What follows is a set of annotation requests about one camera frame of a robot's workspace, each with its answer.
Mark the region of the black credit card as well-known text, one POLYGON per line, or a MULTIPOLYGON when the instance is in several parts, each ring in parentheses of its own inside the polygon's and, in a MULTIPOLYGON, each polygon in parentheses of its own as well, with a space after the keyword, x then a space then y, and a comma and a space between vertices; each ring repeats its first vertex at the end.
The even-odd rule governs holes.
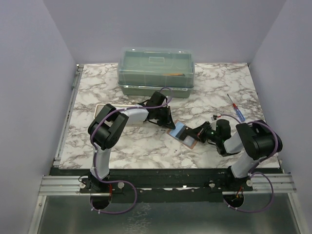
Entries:
POLYGON ((176 134, 176 137, 179 138, 179 139, 184 139, 186 134, 185 134, 185 131, 188 129, 187 126, 183 126, 180 131, 176 134))

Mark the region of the brown leather card holder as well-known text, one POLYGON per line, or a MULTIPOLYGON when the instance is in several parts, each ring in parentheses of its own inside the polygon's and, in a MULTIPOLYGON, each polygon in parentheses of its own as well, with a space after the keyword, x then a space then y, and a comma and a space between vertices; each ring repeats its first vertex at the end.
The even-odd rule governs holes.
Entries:
POLYGON ((197 144, 197 141, 193 137, 186 134, 186 130, 188 129, 189 127, 187 125, 179 120, 176 120, 175 129, 168 130, 167 134, 189 149, 193 149, 197 144))

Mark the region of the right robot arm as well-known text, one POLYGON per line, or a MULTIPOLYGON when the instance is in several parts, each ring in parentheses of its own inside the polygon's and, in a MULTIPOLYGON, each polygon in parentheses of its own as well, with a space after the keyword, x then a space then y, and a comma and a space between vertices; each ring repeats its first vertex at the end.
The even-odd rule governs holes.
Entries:
POLYGON ((283 148, 281 138, 262 120, 239 123, 235 127, 236 132, 232 135, 228 120, 206 121, 193 129, 184 127, 178 137, 180 140, 191 137, 202 143, 213 144, 222 156, 243 153, 229 167, 229 176, 224 179, 224 185, 230 191, 241 187, 242 178, 248 177, 262 161, 272 157, 283 148))

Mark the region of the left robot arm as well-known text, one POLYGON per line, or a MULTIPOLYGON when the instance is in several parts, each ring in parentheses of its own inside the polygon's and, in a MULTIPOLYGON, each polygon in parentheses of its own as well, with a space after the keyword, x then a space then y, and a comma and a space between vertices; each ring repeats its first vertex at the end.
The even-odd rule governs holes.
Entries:
POLYGON ((127 125, 149 122, 167 129, 176 128, 169 106, 172 96, 162 94, 164 89, 155 91, 148 100, 136 105, 117 108, 106 104, 90 124, 88 134, 94 148, 91 186, 96 192, 102 193, 108 187, 106 177, 111 150, 127 125))

